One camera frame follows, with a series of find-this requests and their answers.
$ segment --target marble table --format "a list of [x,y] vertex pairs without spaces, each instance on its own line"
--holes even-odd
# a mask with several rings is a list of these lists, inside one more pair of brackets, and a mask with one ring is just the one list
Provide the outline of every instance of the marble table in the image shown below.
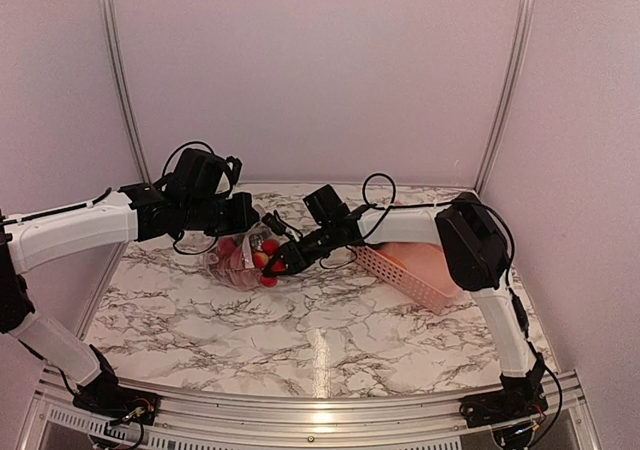
[[[241,188],[266,210],[314,228],[302,197],[318,185]],[[361,202],[359,186],[335,188],[351,208]],[[388,193],[375,187],[370,195],[382,201]],[[400,187],[398,199],[443,201],[457,193]],[[186,244],[194,251],[208,242],[194,234]],[[334,252],[327,264],[347,258]],[[555,368],[517,275],[514,283],[532,340]],[[275,288],[238,291],[210,277],[202,257],[176,254],[168,238],[129,246],[86,341],[122,377],[235,394],[414,395],[488,385],[500,374],[491,336],[466,294],[435,315],[355,264],[331,271],[315,265]]]

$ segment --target pink basket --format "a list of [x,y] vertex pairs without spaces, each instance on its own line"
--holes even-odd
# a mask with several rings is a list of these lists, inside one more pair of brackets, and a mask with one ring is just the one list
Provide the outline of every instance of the pink basket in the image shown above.
[[391,243],[383,251],[354,248],[356,262],[434,313],[440,313],[461,293],[451,280],[442,248],[423,243]]

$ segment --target plastic basket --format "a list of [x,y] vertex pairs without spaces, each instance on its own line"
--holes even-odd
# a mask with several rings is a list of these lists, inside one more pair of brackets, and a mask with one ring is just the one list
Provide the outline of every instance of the plastic basket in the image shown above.
[[400,249],[397,253],[401,256],[396,258],[392,251],[387,252],[388,247],[384,251],[406,268],[369,247],[354,248],[358,256],[356,262],[434,313],[441,313],[458,298],[461,290],[451,280],[441,247],[412,243],[390,245]]

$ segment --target red fruit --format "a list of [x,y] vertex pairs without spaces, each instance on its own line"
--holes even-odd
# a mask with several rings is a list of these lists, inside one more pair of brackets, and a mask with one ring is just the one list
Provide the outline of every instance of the red fruit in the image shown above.
[[265,277],[263,275],[260,277],[260,283],[264,287],[271,288],[275,287],[278,284],[278,279],[276,277]]
[[253,260],[253,266],[261,270],[269,263],[269,255],[266,253],[254,252],[251,258]]
[[275,253],[278,251],[278,248],[280,248],[280,243],[277,240],[273,240],[272,238],[262,242],[262,250],[264,250],[264,253],[269,256],[275,255]]
[[281,273],[284,272],[287,269],[287,266],[284,264],[284,262],[282,260],[278,260],[273,264],[273,267],[271,267],[271,270],[274,273]]
[[216,253],[220,258],[226,258],[231,255],[236,249],[235,243],[230,237],[223,238],[218,242],[216,246]]

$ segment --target white wall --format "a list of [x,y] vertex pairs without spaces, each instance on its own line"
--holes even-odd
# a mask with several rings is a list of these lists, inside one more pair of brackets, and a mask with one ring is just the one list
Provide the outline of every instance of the white wall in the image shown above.
[[640,0],[536,0],[485,198],[605,449],[640,442]]
[[244,180],[472,186],[518,0],[115,0],[152,174],[190,138]]
[[[0,206],[30,212],[137,180],[98,0],[0,0]],[[73,329],[110,248],[27,275],[36,306]],[[16,439],[41,365],[0,336],[0,448]]]

